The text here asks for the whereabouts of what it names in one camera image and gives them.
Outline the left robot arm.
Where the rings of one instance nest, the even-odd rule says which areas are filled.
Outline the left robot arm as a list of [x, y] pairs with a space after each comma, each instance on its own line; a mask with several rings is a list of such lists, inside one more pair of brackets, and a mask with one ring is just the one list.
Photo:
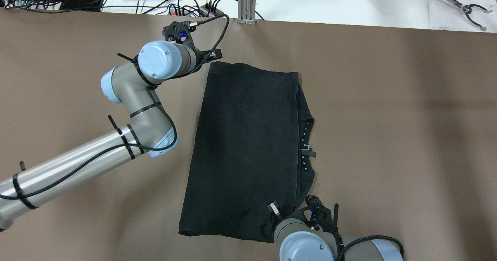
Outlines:
[[191, 75], [217, 50], [200, 51], [192, 32], [205, 21], [174, 21], [163, 28], [164, 40], [146, 43], [134, 57], [110, 69], [101, 79], [103, 94], [122, 104], [129, 123], [76, 148], [20, 171], [1, 181], [1, 230], [15, 219], [140, 155], [156, 158], [179, 144], [176, 127], [156, 88]]

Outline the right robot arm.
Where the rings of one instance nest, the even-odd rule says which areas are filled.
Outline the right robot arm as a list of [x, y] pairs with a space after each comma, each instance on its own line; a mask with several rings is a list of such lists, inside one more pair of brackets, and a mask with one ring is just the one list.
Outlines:
[[306, 207], [283, 218], [273, 231], [281, 261], [402, 261], [404, 247], [393, 237], [342, 235], [339, 205], [330, 210], [316, 195], [305, 198]]

